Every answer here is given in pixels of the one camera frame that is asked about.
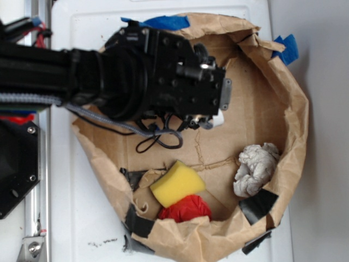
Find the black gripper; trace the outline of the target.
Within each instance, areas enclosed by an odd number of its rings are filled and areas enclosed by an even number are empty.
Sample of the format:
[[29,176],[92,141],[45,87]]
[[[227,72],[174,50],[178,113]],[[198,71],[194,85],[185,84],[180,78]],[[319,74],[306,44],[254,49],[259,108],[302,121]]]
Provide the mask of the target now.
[[149,109],[173,113],[189,128],[212,129],[224,123],[232,81],[202,43],[191,45],[182,36],[149,29],[145,51],[154,63],[149,80]]

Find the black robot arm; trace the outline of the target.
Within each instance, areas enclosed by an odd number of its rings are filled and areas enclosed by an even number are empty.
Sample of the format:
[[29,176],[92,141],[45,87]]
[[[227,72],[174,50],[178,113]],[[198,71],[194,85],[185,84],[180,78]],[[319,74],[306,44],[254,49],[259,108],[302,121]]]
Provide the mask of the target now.
[[39,18],[1,25],[1,110],[95,105],[119,123],[175,115],[184,128],[210,129],[228,109],[232,82],[203,44],[130,21],[104,50],[53,51],[19,40],[50,31]]

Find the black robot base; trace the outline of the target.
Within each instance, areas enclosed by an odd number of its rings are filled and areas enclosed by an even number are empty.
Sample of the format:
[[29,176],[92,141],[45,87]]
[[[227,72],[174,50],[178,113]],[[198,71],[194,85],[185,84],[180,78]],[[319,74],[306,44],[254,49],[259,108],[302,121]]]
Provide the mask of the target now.
[[1,219],[39,182],[39,127],[1,120]]

